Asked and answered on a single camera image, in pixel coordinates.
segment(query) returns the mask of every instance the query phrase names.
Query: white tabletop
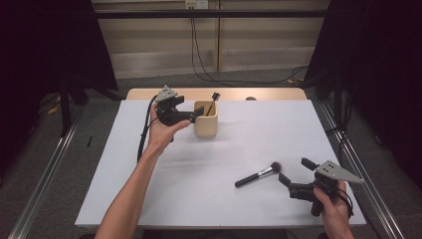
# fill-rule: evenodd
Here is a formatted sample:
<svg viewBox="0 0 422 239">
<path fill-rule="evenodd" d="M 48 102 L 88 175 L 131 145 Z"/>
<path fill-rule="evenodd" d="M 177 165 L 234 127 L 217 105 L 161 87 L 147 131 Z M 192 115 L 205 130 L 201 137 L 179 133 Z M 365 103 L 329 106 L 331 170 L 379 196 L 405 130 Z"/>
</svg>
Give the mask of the white tabletop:
<svg viewBox="0 0 422 239">
<path fill-rule="evenodd" d="M 149 101 L 120 105 L 76 225 L 98 227 L 136 164 Z M 273 174 L 236 188 L 234 183 L 274 161 L 292 182 L 314 173 L 302 157 L 337 162 L 311 101 L 220 101 L 217 135 L 198 138 L 193 125 L 178 132 L 158 159 L 138 225 L 144 228 L 272 228 L 321 225 L 312 204 L 290 198 Z M 192 111 L 193 102 L 177 108 Z M 365 224 L 352 193 L 351 225 Z"/>
</svg>

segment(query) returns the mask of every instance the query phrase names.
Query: horizontal black bar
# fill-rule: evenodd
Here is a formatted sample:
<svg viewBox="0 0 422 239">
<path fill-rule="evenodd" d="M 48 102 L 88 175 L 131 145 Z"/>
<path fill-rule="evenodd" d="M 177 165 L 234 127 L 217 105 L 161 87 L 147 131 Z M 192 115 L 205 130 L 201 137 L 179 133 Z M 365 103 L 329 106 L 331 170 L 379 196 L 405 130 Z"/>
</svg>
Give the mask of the horizontal black bar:
<svg viewBox="0 0 422 239">
<path fill-rule="evenodd" d="M 350 16 L 354 11 L 328 10 L 97 10 L 95 13 L 54 13 L 76 18 L 136 19 L 136 18 L 324 18 Z"/>
</svg>

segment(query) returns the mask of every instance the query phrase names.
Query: person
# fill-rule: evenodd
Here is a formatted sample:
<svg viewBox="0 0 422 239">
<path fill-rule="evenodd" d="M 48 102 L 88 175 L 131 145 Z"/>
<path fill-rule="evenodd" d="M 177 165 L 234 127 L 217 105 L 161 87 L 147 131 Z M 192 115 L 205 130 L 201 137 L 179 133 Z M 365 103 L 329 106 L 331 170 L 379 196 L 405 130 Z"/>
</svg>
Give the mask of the person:
<svg viewBox="0 0 422 239">
<path fill-rule="evenodd" d="M 150 111 L 150 132 L 148 144 L 129 179 L 117 194 L 96 233 L 98 239 L 133 238 L 148 183 L 158 158 L 172 141 L 174 135 L 190 125 L 189 120 L 167 126 L 157 119 L 157 104 Z M 339 188 L 345 192 L 345 183 Z M 342 200 L 331 200 L 319 188 L 315 188 L 316 198 L 323 204 L 321 213 L 326 234 L 330 239 L 353 238 L 348 224 L 347 206 Z"/>
</svg>

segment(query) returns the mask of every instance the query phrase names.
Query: cup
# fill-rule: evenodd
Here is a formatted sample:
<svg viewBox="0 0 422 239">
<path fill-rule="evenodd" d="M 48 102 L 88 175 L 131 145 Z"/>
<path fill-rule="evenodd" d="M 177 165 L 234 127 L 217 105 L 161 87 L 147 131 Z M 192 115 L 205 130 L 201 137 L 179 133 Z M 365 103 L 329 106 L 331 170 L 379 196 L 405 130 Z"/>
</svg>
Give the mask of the cup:
<svg viewBox="0 0 422 239">
<path fill-rule="evenodd" d="M 212 137 L 217 134 L 218 124 L 218 108 L 216 102 L 197 101 L 193 105 L 193 109 L 204 107 L 204 115 L 196 118 L 195 135 L 199 137 Z"/>
</svg>

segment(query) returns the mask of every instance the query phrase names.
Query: black makeup brush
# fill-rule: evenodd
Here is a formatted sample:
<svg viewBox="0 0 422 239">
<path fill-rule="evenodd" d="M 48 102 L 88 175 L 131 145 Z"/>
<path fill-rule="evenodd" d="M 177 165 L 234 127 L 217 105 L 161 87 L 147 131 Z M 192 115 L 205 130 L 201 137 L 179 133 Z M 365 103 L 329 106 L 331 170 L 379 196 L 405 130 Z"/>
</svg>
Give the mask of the black makeup brush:
<svg viewBox="0 0 422 239">
<path fill-rule="evenodd" d="M 268 167 L 268 168 L 266 168 L 266 169 L 264 169 L 264 170 L 262 170 L 262 171 L 260 171 L 258 173 L 255 173 L 253 175 L 250 175 L 249 177 L 246 177 L 246 178 L 244 178 L 244 179 L 242 179 L 240 181 L 237 181 L 235 183 L 235 186 L 236 187 L 243 186 L 243 185 L 245 185 L 248 182 L 251 182 L 253 180 L 256 180 L 256 179 L 258 179 L 260 177 L 263 177 L 263 176 L 265 176 L 267 174 L 270 174 L 272 172 L 280 172 L 281 170 L 282 170 L 282 165 L 279 164 L 278 162 L 273 162 L 270 167 Z"/>
</svg>

